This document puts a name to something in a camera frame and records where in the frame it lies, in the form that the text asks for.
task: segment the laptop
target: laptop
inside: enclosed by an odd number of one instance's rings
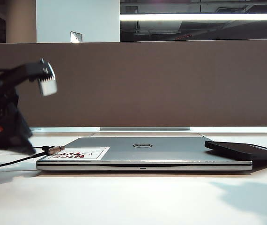
[[[37,161],[46,171],[244,171],[252,161],[213,154],[205,137],[83,137]]]

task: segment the sticker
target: sticker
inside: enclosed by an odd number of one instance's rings
[[[91,148],[66,148],[57,154],[48,156],[47,160],[67,160],[67,161],[90,161],[100,160],[110,149],[109,147],[91,147]]]

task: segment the black cable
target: black cable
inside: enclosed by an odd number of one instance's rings
[[[1,166],[5,166],[5,165],[11,165],[11,164],[14,164],[14,163],[19,163],[21,161],[24,161],[24,160],[27,160],[27,159],[30,159],[30,158],[37,158],[37,157],[46,156],[46,155],[48,155],[48,153],[46,151],[44,151],[44,152],[29,156],[29,157],[26,157],[26,158],[22,158],[22,159],[19,159],[19,160],[16,160],[16,161],[0,164],[0,167]]]
[[[22,159],[19,159],[19,160],[16,160],[16,161],[12,161],[12,162],[9,162],[9,163],[3,163],[3,164],[0,164],[0,167],[1,166],[5,166],[5,165],[11,165],[11,164],[14,164],[14,163],[19,163],[21,161],[24,161],[24,160],[27,160],[27,159],[31,159],[31,158],[37,158],[37,157],[40,157],[40,156],[48,156],[48,155],[52,155],[56,152],[59,152],[63,149],[65,149],[64,146],[58,146],[58,147],[54,147],[54,146],[36,146],[34,147],[36,149],[42,149],[43,152],[41,153],[38,153],[38,154],[35,154],[35,155],[32,155],[32,156],[29,156],[29,157],[26,157],[26,158],[22,158]]]

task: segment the white desk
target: white desk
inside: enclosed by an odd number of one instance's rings
[[[35,134],[33,145],[64,145],[83,136],[166,133]],[[203,134],[214,141],[267,147],[264,134]],[[0,151],[0,163],[23,155]],[[0,225],[267,225],[267,168],[252,173],[51,173],[35,160],[0,168]]]

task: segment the black phone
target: black phone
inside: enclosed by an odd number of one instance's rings
[[[255,144],[206,141],[205,147],[239,160],[267,160],[267,148]]]

